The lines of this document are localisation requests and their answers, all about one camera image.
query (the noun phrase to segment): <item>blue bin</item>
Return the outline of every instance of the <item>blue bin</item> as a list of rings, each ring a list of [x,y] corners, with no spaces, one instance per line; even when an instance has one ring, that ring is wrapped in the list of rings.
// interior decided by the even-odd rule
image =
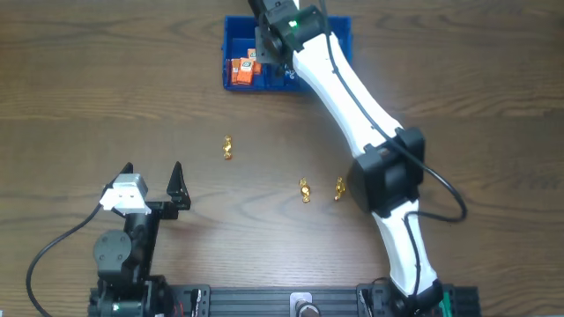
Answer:
[[[333,33],[338,37],[338,43],[343,49],[343,54],[350,62],[353,58],[353,36],[351,35],[350,17],[329,17]],[[228,61],[233,58],[247,57],[249,48],[255,45],[254,17],[226,16],[226,29],[223,46],[223,86],[228,91],[239,92],[306,92],[310,91],[309,85],[299,78],[293,70],[286,70],[284,76],[276,75],[274,65],[263,65],[263,74],[255,75],[252,85],[233,85],[231,83],[231,70]]]

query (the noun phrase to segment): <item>black cable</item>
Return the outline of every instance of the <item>black cable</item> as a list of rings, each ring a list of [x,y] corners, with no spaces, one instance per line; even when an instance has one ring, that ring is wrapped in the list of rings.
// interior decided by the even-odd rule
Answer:
[[[71,234],[73,234],[74,232],[76,232],[78,229],[82,228],[83,226],[85,226],[86,224],[88,224],[90,222],[90,220],[92,220],[94,218],[94,216],[96,216],[96,214],[98,213],[98,211],[100,210],[101,205],[98,204],[96,206],[96,208],[94,208],[93,212],[90,214],[90,216],[88,216],[86,219],[84,219],[80,224],[76,225],[74,228],[70,229],[68,232],[63,233],[62,235],[60,235],[58,238],[56,238],[55,240],[51,241],[49,244],[47,244],[33,259],[33,261],[31,262],[31,264],[29,264],[29,269],[27,269],[27,275],[26,275],[26,289],[27,289],[27,296],[29,296],[29,299],[32,301],[32,304],[35,306],[35,308],[41,313],[41,315],[43,315],[44,317],[51,317],[51,315],[49,313],[47,313],[47,311],[45,309],[43,309],[43,307],[41,307],[41,304],[37,301],[37,299],[35,298],[35,296],[33,295],[33,291],[32,291],[32,274],[33,274],[33,269],[35,268],[35,265],[37,264],[37,262],[40,260],[40,258],[47,253],[47,251],[51,248],[54,247],[57,243],[61,242],[61,240],[67,238],[68,236],[70,236]]]
[[[434,171],[429,166],[425,165],[425,163],[421,162],[418,158],[413,156],[410,152],[408,152],[408,150],[406,150],[403,146],[398,144],[393,138],[388,136],[388,134],[386,134],[386,132],[384,132],[384,130],[382,130],[382,128],[378,125],[378,123],[376,123],[374,121],[374,119],[372,119],[370,114],[368,114],[366,109],[360,104],[360,101],[356,98],[356,96],[354,95],[354,92],[346,84],[345,79],[343,78],[341,73],[338,71],[338,67],[337,67],[337,64],[335,63],[335,59],[333,57],[333,51],[331,49],[331,44],[330,44],[329,16],[327,14],[327,7],[325,5],[325,0],[319,0],[319,4],[321,6],[322,13],[325,17],[325,38],[326,38],[326,41],[327,41],[327,49],[329,50],[329,59],[330,59],[331,65],[333,67],[333,72],[335,73],[335,75],[337,75],[339,81],[341,82],[341,84],[343,85],[345,90],[348,92],[348,94],[351,96],[351,98],[354,101],[354,103],[356,104],[356,106],[359,108],[359,110],[362,112],[362,114],[364,114],[364,116],[368,119],[368,121],[370,122],[372,127],[376,131],[378,131],[378,133],[380,133],[386,139],[386,141],[396,151],[402,153],[413,164],[415,164],[416,166],[421,168],[423,171],[429,173],[431,176],[433,176],[435,179],[437,179],[452,194],[452,196],[455,198],[456,202],[460,206],[460,211],[461,211],[460,217],[445,217],[445,216],[436,215],[436,214],[425,212],[425,211],[410,211],[410,212],[407,212],[405,214],[404,224],[405,224],[405,228],[407,229],[407,233],[409,234],[410,241],[412,242],[413,252],[415,253],[415,267],[416,267],[416,272],[417,272],[416,277],[415,277],[415,287],[413,289],[413,294],[412,294],[411,304],[413,304],[415,298],[417,297],[417,291],[419,290],[419,280],[420,280],[420,275],[421,275],[421,267],[420,267],[420,260],[419,260],[419,251],[417,249],[417,245],[416,245],[415,239],[413,237],[412,228],[410,227],[409,221],[408,221],[409,216],[417,215],[417,216],[428,217],[428,218],[432,218],[432,219],[439,220],[439,221],[445,221],[445,222],[449,222],[449,223],[458,223],[458,222],[462,222],[466,219],[468,209],[466,208],[466,203],[464,203],[464,199],[462,198],[460,193],[454,188],[454,186],[452,186],[447,180],[445,180],[442,176],[440,176],[436,171]]]

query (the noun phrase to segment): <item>blue tray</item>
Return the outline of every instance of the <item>blue tray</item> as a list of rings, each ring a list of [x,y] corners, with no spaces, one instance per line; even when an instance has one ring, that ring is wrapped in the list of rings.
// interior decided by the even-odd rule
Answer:
[[[333,33],[338,37],[338,43],[343,49],[343,54],[350,62],[353,58],[353,36],[351,35],[350,17],[329,17]],[[263,74],[255,75],[253,85],[231,84],[231,70],[227,67],[228,60],[247,57],[247,49],[255,46],[254,17],[226,16],[226,29],[223,39],[223,86],[228,91],[240,92],[306,92],[311,90],[309,85],[299,78],[293,70],[286,70],[284,76],[276,76],[274,65],[263,65]]]

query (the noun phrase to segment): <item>wooden table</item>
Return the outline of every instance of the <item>wooden table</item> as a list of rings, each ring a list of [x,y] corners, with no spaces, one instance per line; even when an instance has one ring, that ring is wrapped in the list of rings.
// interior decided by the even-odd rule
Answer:
[[[564,312],[561,0],[329,1],[352,17],[352,66],[469,204],[421,219],[445,283],[477,285],[484,315]],[[29,262],[84,219],[131,161],[164,199],[174,162],[193,209],[164,222],[152,272],[173,284],[356,285],[389,274],[380,234],[335,181],[352,158],[315,95],[231,93],[223,21],[246,1],[0,2],[0,310],[37,315]],[[223,136],[234,139],[225,161]],[[301,202],[307,177],[311,203]],[[455,215],[427,177],[424,210]],[[85,315],[101,212],[38,264],[56,316]]]

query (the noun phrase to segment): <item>wood grain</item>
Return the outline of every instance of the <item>wood grain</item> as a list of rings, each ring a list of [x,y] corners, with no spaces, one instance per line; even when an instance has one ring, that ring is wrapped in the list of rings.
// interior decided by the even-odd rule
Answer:
[[[477,285],[485,316],[564,312],[560,0],[328,6],[352,16],[360,79],[405,126],[421,127],[429,165],[469,204],[461,225],[421,220],[442,281]],[[355,285],[388,274],[370,217],[348,195],[331,200],[352,159],[319,100],[223,90],[223,20],[248,14],[244,1],[0,1],[7,316],[37,315],[27,265],[86,217],[127,161],[153,199],[165,197],[174,162],[184,166],[193,210],[162,223],[152,270],[173,284]],[[456,212],[436,182],[421,194],[423,209]],[[99,214],[45,255],[33,287],[48,311],[85,315],[93,243],[121,227]]]

